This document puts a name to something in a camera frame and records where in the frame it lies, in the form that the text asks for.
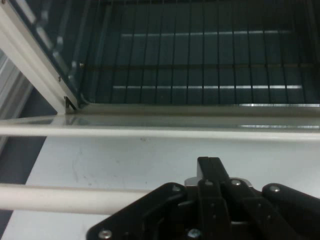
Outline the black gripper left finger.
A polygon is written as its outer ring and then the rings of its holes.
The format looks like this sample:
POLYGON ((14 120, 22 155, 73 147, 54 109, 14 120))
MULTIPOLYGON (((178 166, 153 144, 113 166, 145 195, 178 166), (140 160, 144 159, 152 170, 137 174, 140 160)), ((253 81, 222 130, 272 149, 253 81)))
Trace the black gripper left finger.
POLYGON ((166 183, 91 227, 88 240, 229 240, 231 221, 217 157, 199 157, 194 186, 166 183))

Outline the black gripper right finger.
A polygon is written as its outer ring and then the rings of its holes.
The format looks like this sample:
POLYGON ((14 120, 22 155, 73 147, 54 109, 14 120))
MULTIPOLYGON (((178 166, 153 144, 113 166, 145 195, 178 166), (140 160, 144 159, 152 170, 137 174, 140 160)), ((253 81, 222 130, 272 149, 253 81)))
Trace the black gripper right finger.
POLYGON ((318 240, 320 200, 270 183, 257 191, 209 158, 209 239, 318 240))

